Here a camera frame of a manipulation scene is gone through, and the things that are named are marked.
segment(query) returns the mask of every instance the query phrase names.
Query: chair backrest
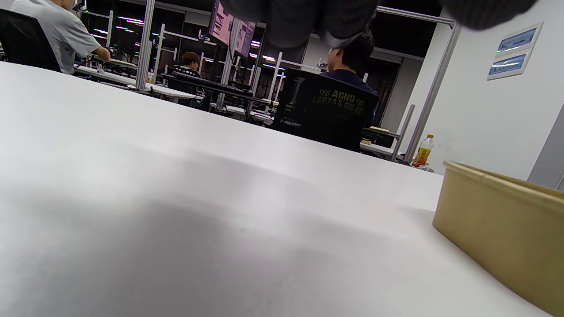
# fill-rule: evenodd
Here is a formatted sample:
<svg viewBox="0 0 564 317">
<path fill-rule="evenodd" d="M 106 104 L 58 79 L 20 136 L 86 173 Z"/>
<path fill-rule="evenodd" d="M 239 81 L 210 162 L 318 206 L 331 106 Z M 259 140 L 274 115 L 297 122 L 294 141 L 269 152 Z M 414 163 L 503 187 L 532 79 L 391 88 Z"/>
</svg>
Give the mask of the chair backrest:
<svg viewBox="0 0 564 317">
<path fill-rule="evenodd" d="M 7 61 L 61 72 L 37 19 L 0 9 L 0 43 Z"/>
<path fill-rule="evenodd" d="M 358 151 L 363 127 L 378 101 L 377 95 L 348 83 L 287 69 L 273 128 Z"/>
</svg>

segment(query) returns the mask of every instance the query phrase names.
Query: ceiling light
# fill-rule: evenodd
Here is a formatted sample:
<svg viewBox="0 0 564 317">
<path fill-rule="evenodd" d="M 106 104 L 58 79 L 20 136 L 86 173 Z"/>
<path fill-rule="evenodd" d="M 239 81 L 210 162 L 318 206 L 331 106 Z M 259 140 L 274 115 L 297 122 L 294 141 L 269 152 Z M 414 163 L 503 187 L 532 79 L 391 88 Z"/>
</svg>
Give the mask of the ceiling light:
<svg viewBox="0 0 564 317">
<path fill-rule="evenodd" d="M 133 19 L 133 18 L 130 18 L 130 17 L 126 17 L 126 16 L 118 16 L 118 17 L 120 19 L 124 19 L 124 20 L 127 20 L 127 21 L 137 21 L 137 22 L 143 23 L 143 20 L 137 20 L 137 19 Z"/>
</svg>

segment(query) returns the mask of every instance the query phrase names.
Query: tan box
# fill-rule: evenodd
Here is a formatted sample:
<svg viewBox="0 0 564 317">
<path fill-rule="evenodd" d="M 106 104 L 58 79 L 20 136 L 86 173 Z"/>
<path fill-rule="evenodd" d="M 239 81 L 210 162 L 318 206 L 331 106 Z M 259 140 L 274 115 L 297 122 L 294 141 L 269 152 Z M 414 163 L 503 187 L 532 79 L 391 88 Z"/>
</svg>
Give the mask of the tan box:
<svg viewBox="0 0 564 317">
<path fill-rule="evenodd" d="M 444 164 L 433 226 L 512 291 L 564 317 L 564 193 Z"/>
</svg>

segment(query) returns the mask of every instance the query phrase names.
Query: white table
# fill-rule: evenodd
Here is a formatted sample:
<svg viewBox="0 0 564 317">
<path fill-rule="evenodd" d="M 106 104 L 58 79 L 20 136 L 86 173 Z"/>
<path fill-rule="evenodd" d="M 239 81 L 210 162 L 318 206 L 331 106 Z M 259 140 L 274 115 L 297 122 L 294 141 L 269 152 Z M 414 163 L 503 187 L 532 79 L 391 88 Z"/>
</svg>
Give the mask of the white table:
<svg viewBox="0 0 564 317">
<path fill-rule="evenodd" d="M 439 175 L 0 73 L 5 316 L 549 316 L 432 228 Z"/>
<path fill-rule="evenodd" d="M 120 76 L 120 75 L 108 73 L 108 72 L 99 73 L 98 70 L 96 70 L 94 68 L 89 68 L 89 67 L 86 67 L 86 66 L 79 66 L 77 69 L 75 69 L 75 72 L 80 73 L 80 74 L 91 75 L 91 76 L 101 78 L 101 79 L 104 79 L 104 80 L 111 80 L 111 81 L 114 81 L 114 82 L 121 83 L 123 85 L 133 85 L 133 86 L 135 86 L 135 79 L 134 78 Z M 157 85 L 152 84 L 152 83 L 147 83 L 146 87 L 147 88 L 153 88 L 153 91 L 155 91 L 158 94 L 167 96 L 174 103 L 178 103 L 179 99 L 202 99 L 201 96 L 196 96 L 196 95 L 193 95 L 193 94 L 184 93 L 182 91 L 170 89 L 170 88 L 167 88 L 167 87 L 157 86 Z"/>
</svg>

